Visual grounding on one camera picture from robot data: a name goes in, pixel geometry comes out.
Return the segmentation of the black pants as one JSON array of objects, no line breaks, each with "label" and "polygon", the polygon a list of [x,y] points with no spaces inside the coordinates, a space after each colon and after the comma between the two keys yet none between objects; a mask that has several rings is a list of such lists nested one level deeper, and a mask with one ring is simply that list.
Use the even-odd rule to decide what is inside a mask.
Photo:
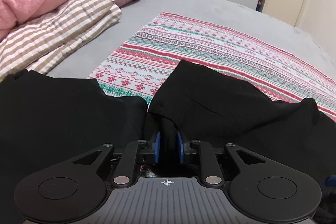
[{"label": "black pants", "polygon": [[149,115],[165,170],[179,165],[178,137],[184,135],[217,148],[235,143],[320,185],[335,174],[335,122],[312,98],[273,101],[246,81],[182,60],[156,92]]}]

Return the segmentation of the folded black garment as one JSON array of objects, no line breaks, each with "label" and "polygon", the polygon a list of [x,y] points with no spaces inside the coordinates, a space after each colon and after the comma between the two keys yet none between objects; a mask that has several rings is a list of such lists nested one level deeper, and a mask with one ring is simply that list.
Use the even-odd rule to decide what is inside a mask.
[{"label": "folded black garment", "polygon": [[22,223],[14,189],[31,173],[102,144],[141,137],[147,102],[106,95],[95,79],[21,71],[1,82],[1,223]]}]

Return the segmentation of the patterned red green white cloth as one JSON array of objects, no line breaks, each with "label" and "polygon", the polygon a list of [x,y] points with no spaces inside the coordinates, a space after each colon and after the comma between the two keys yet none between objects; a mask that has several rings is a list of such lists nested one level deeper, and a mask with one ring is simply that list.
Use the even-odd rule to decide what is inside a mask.
[{"label": "patterned red green white cloth", "polygon": [[92,73],[106,94],[149,105],[180,61],[246,81],[273,101],[315,100],[335,122],[335,82],[295,55],[228,27],[162,13],[122,43]]}]

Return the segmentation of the beige striped duvet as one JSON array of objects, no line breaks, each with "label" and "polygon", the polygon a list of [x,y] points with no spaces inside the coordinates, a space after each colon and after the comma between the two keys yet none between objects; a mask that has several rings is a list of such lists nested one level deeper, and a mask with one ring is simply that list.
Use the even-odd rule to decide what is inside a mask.
[{"label": "beige striped duvet", "polygon": [[49,73],[121,16],[115,0],[69,0],[15,27],[1,41],[1,79],[24,69]]}]

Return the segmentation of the grey bed sheet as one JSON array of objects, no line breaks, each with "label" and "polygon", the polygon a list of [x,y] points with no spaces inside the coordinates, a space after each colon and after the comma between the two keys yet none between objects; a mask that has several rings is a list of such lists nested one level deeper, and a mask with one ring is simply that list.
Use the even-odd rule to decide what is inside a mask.
[{"label": "grey bed sheet", "polygon": [[226,26],[294,54],[330,78],[335,62],[305,31],[226,0],[141,0],[122,7],[120,21],[54,67],[52,77],[86,78],[124,41],[161,12]]}]

